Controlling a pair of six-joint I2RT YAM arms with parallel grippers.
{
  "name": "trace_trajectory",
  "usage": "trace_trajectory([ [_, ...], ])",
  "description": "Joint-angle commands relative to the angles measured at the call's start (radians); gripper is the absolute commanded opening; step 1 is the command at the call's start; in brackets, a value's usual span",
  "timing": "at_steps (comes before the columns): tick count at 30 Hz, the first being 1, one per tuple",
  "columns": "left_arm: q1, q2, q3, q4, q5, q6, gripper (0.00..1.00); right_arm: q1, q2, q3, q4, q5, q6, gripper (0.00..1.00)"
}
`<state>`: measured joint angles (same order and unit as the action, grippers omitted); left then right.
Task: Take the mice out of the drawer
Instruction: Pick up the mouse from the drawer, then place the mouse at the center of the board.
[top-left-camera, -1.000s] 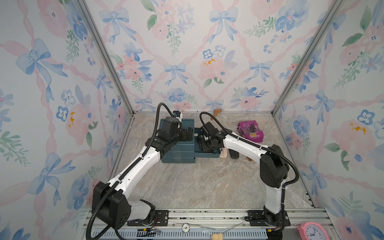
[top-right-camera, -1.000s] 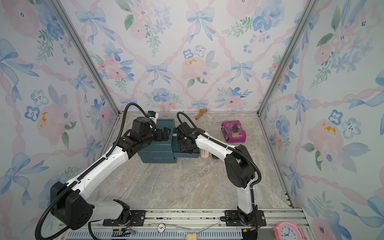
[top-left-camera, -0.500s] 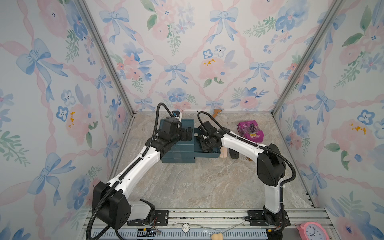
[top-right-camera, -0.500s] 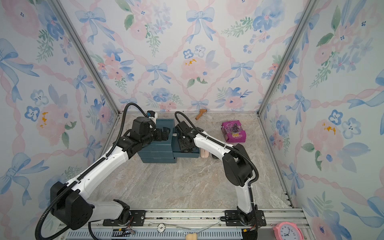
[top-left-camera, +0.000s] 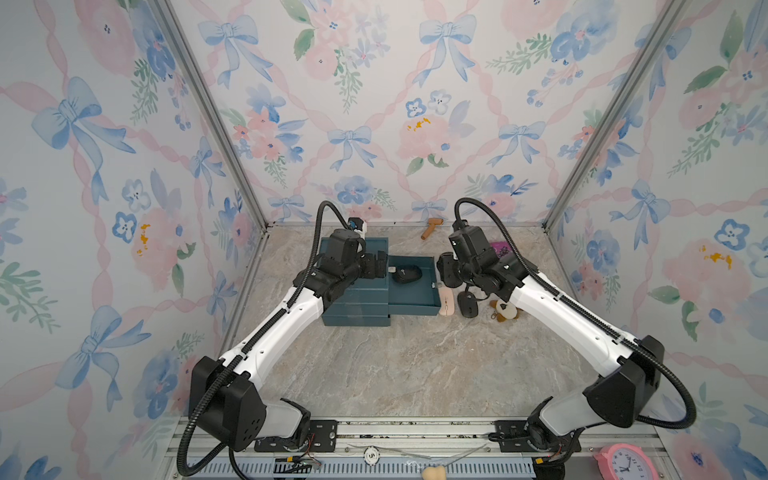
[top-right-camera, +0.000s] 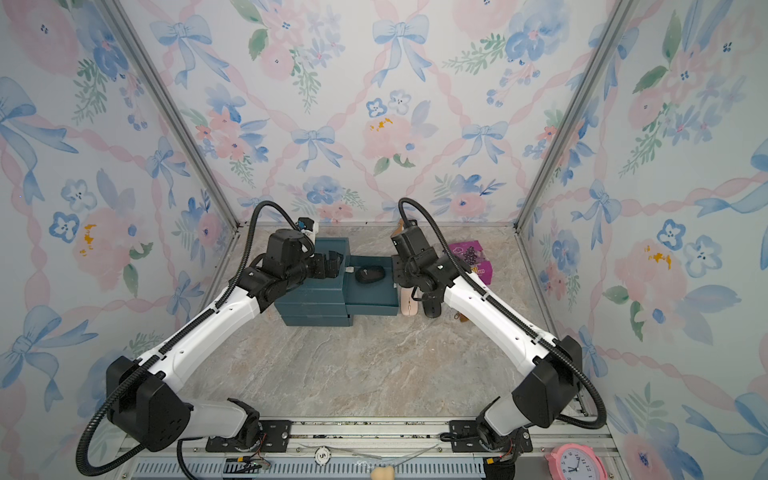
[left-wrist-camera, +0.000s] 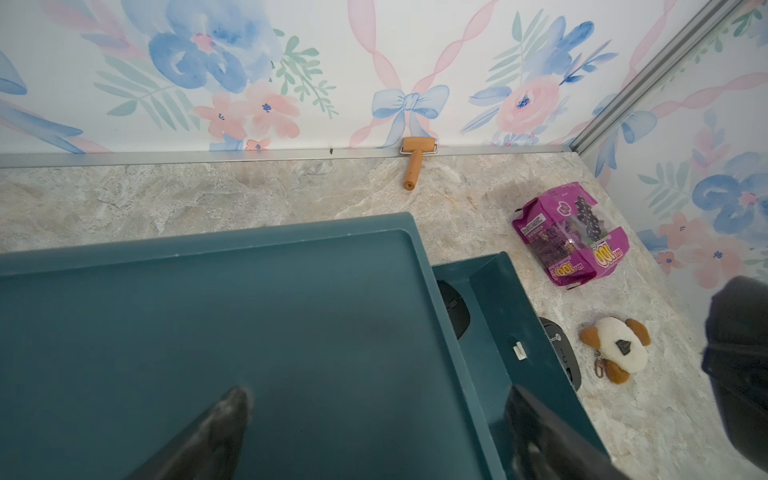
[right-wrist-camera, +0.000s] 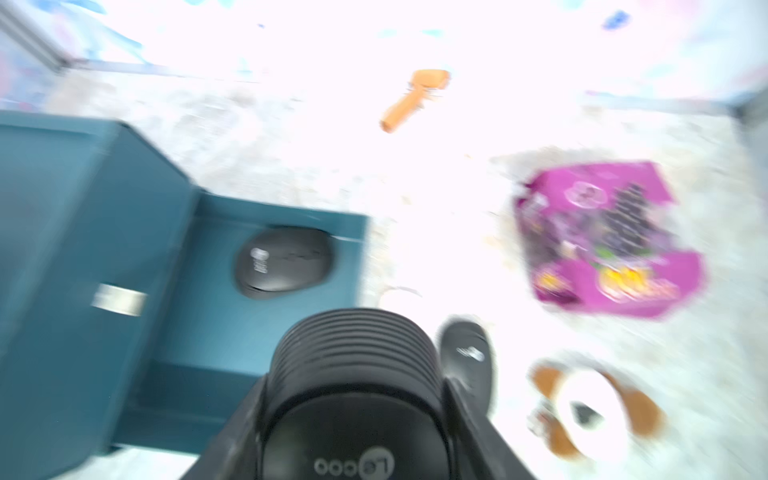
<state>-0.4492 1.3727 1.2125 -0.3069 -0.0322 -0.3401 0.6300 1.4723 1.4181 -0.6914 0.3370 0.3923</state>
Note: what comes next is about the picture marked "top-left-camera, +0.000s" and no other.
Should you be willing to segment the teal drawer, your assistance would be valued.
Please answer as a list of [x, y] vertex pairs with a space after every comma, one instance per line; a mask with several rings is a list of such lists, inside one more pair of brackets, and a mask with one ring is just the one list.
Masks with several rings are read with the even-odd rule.
[[[401, 265], [418, 266], [423, 273], [420, 280], [410, 284], [398, 284], [392, 280], [391, 269]], [[434, 258], [431, 256], [389, 257], [389, 297], [391, 315], [436, 316], [441, 306], [437, 287]]]

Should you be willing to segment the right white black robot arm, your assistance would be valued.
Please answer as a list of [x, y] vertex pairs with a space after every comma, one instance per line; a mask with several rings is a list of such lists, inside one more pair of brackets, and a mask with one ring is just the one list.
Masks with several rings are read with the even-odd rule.
[[549, 282], [527, 259], [509, 253], [473, 267], [446, 252], [437, 261], [441, 280], [451, 288], [476, 287], [522, 309], [550, 328], [573, 347], [597, 372], [597, 379], [578, 389], [542, 401], [529, 415], [518, 435], [538, 451], [548, 451], [582, 428], [609, 424], [629, 428], [658, 389], [661, 374], [653, 364], [631, 348], [648, 347], [657, 357], [662, 345], [640, 341], [608, 326], [599, 328], [574, 310], [573, 299]]

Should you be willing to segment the black computer mouse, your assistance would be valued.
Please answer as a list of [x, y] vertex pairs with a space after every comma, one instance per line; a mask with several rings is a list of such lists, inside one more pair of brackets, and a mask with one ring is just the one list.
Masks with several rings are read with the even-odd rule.
[[401, 265], [391, 269], [392, 280], [398, 284], [410, 284], [420, 280], [422, 270], [415, 265]]
[[477, 297], [470, 291], [462, 291], [457, 295], [457, 305], [464, 318], [473, 319], [479, 314]]

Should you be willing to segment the teal drawer cabinet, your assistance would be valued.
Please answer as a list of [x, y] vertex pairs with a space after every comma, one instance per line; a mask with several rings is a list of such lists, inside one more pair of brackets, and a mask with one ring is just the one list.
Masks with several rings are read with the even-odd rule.
[[307, 283], [322, 300], [327, 326], [385, 327], [390, 324], [389, 277], [360, 277], [362, 253], [386, 251], [383, 238], [364, 240], [357, 233], [337, 229], [323, 238], [311, 281]]

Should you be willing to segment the pink computer mouse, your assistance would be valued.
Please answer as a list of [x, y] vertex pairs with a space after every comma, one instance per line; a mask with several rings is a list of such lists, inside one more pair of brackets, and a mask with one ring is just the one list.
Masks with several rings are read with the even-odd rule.
[[455, 300], [453, 290], [445, 285], [438, 287], [441, 306], [438, 311], [440, 316], [452, 316], [455, 313]]

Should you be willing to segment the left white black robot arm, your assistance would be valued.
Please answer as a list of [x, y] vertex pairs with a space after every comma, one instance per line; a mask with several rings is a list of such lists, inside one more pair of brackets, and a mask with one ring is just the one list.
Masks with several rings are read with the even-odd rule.
[[325, 251], [294, 279], [269, 318], [221, 357], [203, 357], [191, 374], [189, 417], [200, 409], [196, 426], [237, 452], [267, 439], [288, 449], [303, 447], [311, 413], [282, 399], [266, 402], [260, 389], [280, 357], [298, 336], [360, 279], [383, 278], [387, 254], [369, 253], [367, 225], [352, 217], [347, 228], [335, 230]]

